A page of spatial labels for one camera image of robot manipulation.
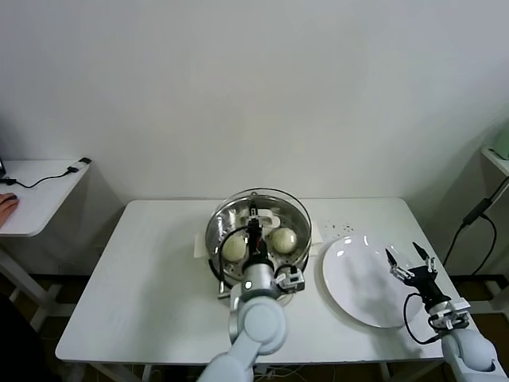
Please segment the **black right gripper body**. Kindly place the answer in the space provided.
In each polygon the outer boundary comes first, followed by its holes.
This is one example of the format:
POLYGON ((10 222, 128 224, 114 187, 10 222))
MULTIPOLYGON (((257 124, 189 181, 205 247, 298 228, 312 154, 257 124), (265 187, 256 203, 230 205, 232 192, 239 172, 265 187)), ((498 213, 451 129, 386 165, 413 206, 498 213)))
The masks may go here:
POLYGON ((426 310, 450 300, 435 283, 437 271, 429 271, 427 266, 420 266, 409 269, 409 272, 412 275, 404 279, 404 284, 417 289, 426 310))

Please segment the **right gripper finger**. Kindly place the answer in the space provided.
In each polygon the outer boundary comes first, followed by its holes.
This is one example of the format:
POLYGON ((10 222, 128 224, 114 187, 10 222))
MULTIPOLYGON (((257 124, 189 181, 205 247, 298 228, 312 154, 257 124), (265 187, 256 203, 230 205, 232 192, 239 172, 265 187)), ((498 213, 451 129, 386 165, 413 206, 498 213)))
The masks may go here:
POLYGON ((428 254, 428 252, 423 247, 418 245, 416 242, 413 242, 413 246, 414 246, 417 254, 424 261, 424 264, 419 267, 414 267, 412 269, 412 272, 415 273, 416 275, 436 276, 437 268, 435 266, 435 258, 430 256, 428 254))
POLYGON ((392 255, 392 253, 385 249, 386 255, 387 255, 387 262, 390 264, 390 273, 399 281, 406 283, 409 282, 411 279, 414 278, 414 273, 400 267, 395 259, 395 257, 392 255))

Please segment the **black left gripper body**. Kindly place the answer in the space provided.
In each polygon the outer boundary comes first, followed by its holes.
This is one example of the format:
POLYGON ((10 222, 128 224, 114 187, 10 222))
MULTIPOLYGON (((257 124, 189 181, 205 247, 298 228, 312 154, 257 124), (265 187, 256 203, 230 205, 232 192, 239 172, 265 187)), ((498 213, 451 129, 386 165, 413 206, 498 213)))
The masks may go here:
POLYGON ((261 229, 249 229, 248 230, 248 258, 247 266, 257 263, 267 263, 267 246, 262 238, 261 229))

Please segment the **person's hand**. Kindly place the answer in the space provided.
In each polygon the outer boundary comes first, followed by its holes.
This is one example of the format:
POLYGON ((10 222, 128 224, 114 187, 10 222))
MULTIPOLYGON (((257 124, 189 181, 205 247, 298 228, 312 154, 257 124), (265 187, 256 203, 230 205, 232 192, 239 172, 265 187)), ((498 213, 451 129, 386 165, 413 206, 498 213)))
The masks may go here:
POLYGON ((0 196, 0 227, 8 221, 18 204, 19 200, 14 193, 3 193, 0 196))

